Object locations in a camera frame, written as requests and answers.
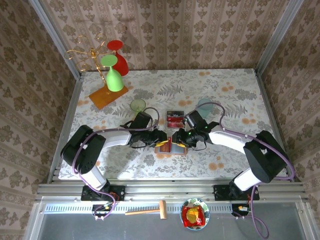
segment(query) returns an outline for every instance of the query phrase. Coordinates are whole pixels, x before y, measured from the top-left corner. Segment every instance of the bowl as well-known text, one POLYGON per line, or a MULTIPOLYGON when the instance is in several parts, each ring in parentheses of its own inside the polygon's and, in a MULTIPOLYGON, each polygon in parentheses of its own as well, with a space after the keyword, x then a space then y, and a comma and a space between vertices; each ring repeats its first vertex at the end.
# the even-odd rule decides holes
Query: bowl
POLYGON ((210 210, 209 210, 208 205, 203 200, 201 200, 200 198, 193 197, 193 198, 189 198, 188 200, 186 200, 183 203, 183 205, 182 205, 182 207, 180 209, 181 222, 183 223, 183 220, 182 220, 182 208, 183 207, 192 208, 192 207, 196 207, 196 206, 200 206, 201 207, 203 215, 204 215, 204 219, 205 219, 205 224, 203 226, 188 226, 187 227, 188 229, 193 230, 193 231, 198 231, 198 230, 203 229, 205 226, 207 226, 207 224, 208 224, 208 222, 210 220, 210 210))

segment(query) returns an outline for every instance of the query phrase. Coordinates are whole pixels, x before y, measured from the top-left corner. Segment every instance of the patterned wallpaper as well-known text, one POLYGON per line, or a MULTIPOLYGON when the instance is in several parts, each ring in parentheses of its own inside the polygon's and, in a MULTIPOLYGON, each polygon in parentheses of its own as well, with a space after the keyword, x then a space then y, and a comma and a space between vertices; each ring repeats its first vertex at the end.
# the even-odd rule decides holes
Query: patterned wallpaper
POLYGON ((88 51, 101 43, 96 34, 105 33, 124 42, 120 53, 130 69, 166 70, 255 68, 288 1, 41 2, 68 49, 88 51), (89 40, 76 45, 79 35, 89 40))
POLYGON ((320 0, 305 0, 262 76, 320 226, 320 0))
POLYGON ((0 240, 23 237, 74 84, 28 1, 0 0, 0 240))

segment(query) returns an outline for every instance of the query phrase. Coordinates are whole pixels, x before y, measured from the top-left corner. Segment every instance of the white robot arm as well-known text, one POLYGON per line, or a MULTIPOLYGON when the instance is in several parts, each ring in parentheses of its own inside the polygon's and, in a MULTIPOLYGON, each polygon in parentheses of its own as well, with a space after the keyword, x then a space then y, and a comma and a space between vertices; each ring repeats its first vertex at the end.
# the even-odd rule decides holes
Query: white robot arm
POLYGON ((133 121, 119 128, 94 132, 87 125, 82 125, 62 149, 61 157, 72 166, 73 172, 79 173, 82 180, 99 191, 109 184, 96 166, 103 149, 125 145, 132 148, 157 147, 168 141, 165 132, 147 128, 150 121, 152 118, 149 114, 139 112, 133 121), (133 146, 139 141, 144 146, 133 146))
MULTIPOLYGON (((207 122, 195 110, 185 116, 191 130, 180 128, 172 136, 172 143, 187 148, 195 148, 197 142, 204 144, 223 145, 246 155, 250 168, 238 174, 230 182, 230 191, 233 195, 241 195, 251 187, 262 183, 269 183, 286 166, 286 163, 270 149, 259 142, 248 138, 243 133, 237 134, 226 131, 218 122, 207 122)), ((275 148, 278 152, 287 155, 274 137, 268 131, 262 131, 256 138, 275 148)))

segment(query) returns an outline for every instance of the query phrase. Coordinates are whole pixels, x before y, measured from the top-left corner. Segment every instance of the light blue glass cup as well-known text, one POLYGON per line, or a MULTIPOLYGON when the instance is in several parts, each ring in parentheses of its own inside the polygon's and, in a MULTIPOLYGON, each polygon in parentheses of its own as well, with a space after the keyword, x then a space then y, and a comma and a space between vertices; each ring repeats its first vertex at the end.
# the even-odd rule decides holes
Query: light blue glass cup
MULTIPOLYGON (((212 103, 211 99, 209 98, 201 98, 198 101, 197 106, 204 104, 204 103, 212 103)), ((206 116, 209 115, 209 113, 211 113, 212 109, 213 109, 214 105, 213 104, 205 104, 201 107, 199 107, 197 109, 198 113, 200 114, 200 116, 204 119, 206 116)))

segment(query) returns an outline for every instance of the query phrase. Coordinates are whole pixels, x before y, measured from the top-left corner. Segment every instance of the floral tablecloth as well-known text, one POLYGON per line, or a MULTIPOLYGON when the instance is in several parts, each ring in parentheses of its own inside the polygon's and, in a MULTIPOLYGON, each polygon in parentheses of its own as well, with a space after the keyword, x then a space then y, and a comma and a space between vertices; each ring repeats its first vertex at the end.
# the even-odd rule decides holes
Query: floral tablecloth
MULTIPOLYGON (((94 130, 114 128, 135 117, 130 109, 134 99, 144 99, 147 107, 160 112, 159 128, 168 137, 176 129, 165 126, 167 110, 193 110, 201 98, 210 98, 226 109, 223 123, 244 133, 272 133, 269 117, 253 69, 153 70, 130 71, 123 77, 129 92, 98 110, 89 95, 103 82, 97 72, 86 73, 70 131, 71 137, 81 125, 94 130)), ((148 113, 156 118, 154 111, 148 113)), ((221 109, 213 107, 207 122, 218 122, 221 109)), ((155 154, 154 148, 109 147, 96 163, 108 179, 141 178, 233 178, 249 167, 247 158, 233 149, 208 144, 206 150, 189 150, 187 155, 155 154)), ((63 161, 62 180, 77 179, 63 161)))

